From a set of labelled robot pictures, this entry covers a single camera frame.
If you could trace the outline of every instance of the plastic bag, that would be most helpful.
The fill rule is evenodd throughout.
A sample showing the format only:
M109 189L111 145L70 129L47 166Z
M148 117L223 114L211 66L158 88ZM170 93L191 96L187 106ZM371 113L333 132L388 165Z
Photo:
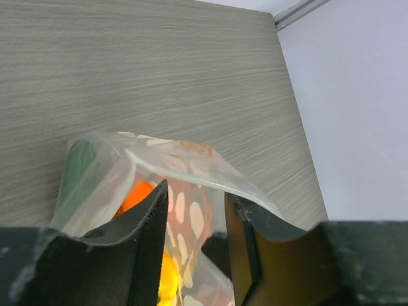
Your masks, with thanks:
M153 188L163 179L169 193L164 248L179 277L177 296L168 305L234 305L231 282L201 253L213 232L226 231L224 192L282 216L208 145L128 132L90 133L70 141L50 225L80 237L120 213L141 183Z

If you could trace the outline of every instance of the white wall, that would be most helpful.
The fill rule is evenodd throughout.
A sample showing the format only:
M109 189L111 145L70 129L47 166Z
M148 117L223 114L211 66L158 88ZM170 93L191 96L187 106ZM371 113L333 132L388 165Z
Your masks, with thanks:
M208 3L236 6L248 10L266 11L276 16L280 12L294 6L300 0L199 0Z
M332 0L279 32L329 218L408 219L407 16Z

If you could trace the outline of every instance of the orange object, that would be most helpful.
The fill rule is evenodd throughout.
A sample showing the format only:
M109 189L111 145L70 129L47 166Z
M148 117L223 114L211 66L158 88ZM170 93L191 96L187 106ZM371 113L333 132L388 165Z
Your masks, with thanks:
M153 191L153 189L154 188L148 182L143 180L127 195L126 199L123 201L122 205L113 218L117 218L124 212L128 211L130 208L139 204Z

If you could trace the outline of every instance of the wall trim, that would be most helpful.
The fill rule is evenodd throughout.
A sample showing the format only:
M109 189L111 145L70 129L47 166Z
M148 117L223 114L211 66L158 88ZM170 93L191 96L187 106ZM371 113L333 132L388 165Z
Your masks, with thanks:
M297 21L329 0L301 0L298 4L274 16L276 30L279 31Z

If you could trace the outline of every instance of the clear plastic bag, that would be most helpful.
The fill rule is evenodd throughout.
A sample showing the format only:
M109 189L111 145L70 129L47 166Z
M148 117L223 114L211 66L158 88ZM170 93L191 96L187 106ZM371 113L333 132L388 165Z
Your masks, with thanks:
M141 182L153 188L163 179L169 193L165 250L179 274L177 296L168 306L234 305L230 281L200 251L213 232L226 230L224 192L282 216L208 145L128 132L70 141L50 225L80 237L112 220Z

